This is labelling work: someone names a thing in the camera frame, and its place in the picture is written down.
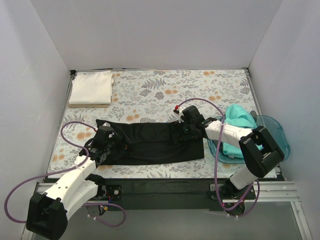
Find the black t-shirt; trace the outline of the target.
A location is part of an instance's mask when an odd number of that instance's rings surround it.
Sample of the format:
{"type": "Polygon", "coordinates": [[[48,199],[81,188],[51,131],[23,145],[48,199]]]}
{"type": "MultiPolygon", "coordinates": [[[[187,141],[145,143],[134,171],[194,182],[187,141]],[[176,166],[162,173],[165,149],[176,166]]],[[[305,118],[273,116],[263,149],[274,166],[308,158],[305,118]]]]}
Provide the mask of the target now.
{"type": "Polygon", "coordinates": [[[177,121],[119,123],[97,119],[96,124],[109,124],[116,134],[124,134],[130,141],[123,156],[110,154],[103,165],[161,165],[204,158],[203,138],[182,140],[182,124],[177,121]]]}

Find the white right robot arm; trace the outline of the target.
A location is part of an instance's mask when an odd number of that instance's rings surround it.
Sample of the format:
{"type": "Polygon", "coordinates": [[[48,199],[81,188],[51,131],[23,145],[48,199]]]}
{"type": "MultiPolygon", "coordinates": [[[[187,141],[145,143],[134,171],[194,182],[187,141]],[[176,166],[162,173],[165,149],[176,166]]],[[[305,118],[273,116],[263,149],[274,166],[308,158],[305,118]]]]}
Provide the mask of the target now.
{"type": "Polygon", "coordinates": [[[215,186],[217,199],[244,199],[252,184],[264,178],[291,150],[282,126],[272,117],[255,115],[238,104],[226,108],[220,118],[204,118],[197,107],[177,105],[173,110],[188,137],[201,137],[215,147],[219,155],[243,160],[244,165],[223,185],[215,186]]]}

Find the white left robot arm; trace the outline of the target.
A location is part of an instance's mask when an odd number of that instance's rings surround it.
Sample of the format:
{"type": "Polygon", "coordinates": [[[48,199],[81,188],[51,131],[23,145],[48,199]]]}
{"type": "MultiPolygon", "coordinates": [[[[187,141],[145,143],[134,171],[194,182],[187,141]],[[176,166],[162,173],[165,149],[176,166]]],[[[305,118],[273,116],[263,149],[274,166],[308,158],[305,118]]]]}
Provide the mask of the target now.
{"type": "Polygon", "coordinates": [[[69,219],[87,201],[100,202],[103,214],[112,201],[120,199],[122,188],[108,185],[94,174],[106,160],[118,160],[127,154],[131,141],[112,127],[100,126],[95,136],[79,152],[72,169],[43,193],[34,193],[29,201],[26,229],[49,240],[58,240],[64,234],[69,219]]]}

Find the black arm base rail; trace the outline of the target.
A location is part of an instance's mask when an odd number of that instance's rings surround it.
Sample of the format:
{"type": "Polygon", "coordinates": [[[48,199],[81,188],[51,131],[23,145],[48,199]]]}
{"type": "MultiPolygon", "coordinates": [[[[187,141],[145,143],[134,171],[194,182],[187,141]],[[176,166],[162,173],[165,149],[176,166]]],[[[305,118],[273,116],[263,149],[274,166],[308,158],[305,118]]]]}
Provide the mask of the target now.
{"type": "Polygon", "coordinates": [[[125,210],[219,211],[213,178],[103,178],[112,202],[125,210]]]}

